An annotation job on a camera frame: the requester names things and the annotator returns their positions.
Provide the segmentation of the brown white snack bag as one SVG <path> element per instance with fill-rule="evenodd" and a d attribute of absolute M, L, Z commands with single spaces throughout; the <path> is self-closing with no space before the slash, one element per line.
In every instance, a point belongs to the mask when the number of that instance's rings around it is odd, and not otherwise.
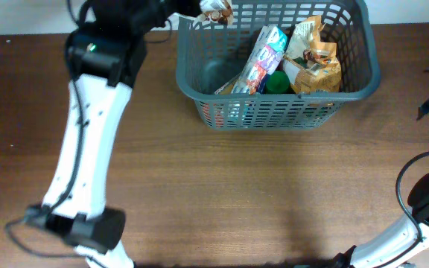
<path fill-rule="evenodd" d="M 232 25 L 234 14 L 231 0 L 201 0 L 202 13 L 196 18 L 200 22 L 216 22 L 222 25 Z"/>

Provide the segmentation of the red spaghetti packet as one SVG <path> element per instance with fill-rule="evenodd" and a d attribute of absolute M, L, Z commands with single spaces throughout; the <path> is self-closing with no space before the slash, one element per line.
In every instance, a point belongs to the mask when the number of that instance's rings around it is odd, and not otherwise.
<path fill-rule="evenodd" d="M 232 89 L 239 78 L 239 74 L 233 77 L 228 82 L 224 83 L 217 89 L 215 95 L 230 95 Z M 222 104 L 222 103 L 201 103 L 203 115 L 207 124 L 211 127 L 222 128 L 228 121 L 234 122 L 238 118 L 240 112 L 239 102 Z"/>

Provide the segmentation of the Kleenex tissue multipack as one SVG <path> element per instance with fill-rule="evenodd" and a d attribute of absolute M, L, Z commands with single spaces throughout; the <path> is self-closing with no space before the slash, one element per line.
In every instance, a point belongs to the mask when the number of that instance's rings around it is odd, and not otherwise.
<path fill-rule="evenodd" d="M 261 93 L 263 81 L 278 68 L 286 46 L 286 34 L 275 25 L 265 25 L 231 93 L 248 95 Z"/>

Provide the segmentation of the orange snack bag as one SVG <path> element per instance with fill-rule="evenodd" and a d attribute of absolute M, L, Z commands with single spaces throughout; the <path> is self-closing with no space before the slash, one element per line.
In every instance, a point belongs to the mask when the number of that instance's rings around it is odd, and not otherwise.
<path fill-rule="evenodd" d="M 321 40 L 323 28 L 321 16 L 316 15 L 293 29 L 280 66 L 297 94 L 340 91 L 342 74 L 337 44 Z"/>

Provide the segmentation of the green lid jar with label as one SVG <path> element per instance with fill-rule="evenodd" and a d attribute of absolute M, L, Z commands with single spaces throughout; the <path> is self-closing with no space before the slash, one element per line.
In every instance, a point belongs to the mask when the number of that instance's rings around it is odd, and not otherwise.
<path fill-rule="evenodd" d="M 275 71 L 267 79 L 265 87 L 267 94 L 284 94 L 290 88 L 290 81 L 283 71 Z"/>

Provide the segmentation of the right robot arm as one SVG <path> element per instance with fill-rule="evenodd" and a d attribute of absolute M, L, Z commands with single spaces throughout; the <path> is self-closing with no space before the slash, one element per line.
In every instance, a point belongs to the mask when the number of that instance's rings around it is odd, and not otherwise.
<path fill-rule="evenodd" d="M 402 267 L 429 248 L 429 173 L 414 185 L 405 202 L 401 182 L 407 170 L 429 151 L 409 160 L 395 181 L 395 195 L 403 215 L 371 241 L 335 256 L 330 267 Z"/>

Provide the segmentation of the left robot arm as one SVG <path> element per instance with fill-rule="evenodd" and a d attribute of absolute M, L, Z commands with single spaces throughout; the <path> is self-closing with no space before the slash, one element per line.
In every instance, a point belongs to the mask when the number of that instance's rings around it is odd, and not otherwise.
<path fill-rule="evenodd" d="M 109 161 L 147 54 L 145 34 L 174 14 L 199 16 L 201 0 L 88 0 L 64 45 L 69 114 L 54 178 L 22 222 L 58 236 L 91 267 L 133 267 L 121 242 L 125 213 L 106 204 Z"/>

